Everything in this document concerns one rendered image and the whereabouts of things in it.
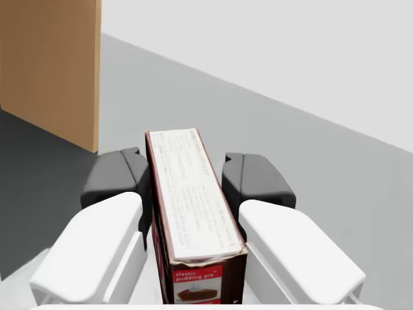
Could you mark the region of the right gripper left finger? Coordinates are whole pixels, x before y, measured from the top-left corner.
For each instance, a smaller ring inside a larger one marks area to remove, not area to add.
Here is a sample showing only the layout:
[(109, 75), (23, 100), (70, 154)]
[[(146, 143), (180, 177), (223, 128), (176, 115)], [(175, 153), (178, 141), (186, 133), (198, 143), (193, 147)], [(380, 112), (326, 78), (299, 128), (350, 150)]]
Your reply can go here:
[(81, 211), (30, 279), (37, 304), (127, 304), (147, 259), (148, 162), (137, 147), (97, 157)]

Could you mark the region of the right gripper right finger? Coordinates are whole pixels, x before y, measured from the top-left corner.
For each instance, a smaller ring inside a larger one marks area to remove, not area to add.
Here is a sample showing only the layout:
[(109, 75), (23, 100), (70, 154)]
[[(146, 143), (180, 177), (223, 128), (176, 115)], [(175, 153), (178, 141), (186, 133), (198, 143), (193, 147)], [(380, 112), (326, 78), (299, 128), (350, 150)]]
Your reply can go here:
[(264, 156), (228, 152), (221, 187), (248, 248), (257, 304), (360, 304), (366, 274), (306, 214)]

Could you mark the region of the brown and white carton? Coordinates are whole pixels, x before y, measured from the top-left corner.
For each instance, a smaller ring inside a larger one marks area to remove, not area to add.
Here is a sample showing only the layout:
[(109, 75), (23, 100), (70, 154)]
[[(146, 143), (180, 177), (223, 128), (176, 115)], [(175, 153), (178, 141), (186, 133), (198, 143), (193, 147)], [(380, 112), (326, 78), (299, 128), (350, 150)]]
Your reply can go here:
[(247, 247), (195, 128), (145, 134), (164, 304), (240, 304)]

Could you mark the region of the tall board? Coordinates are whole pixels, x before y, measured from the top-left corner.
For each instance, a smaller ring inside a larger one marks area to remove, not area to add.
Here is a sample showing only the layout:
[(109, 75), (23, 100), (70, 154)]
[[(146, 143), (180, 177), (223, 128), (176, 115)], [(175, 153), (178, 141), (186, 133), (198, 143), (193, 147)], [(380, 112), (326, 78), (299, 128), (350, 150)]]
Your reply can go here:
[(0, 0), (0, 109), (97, 152), (102, 0)]

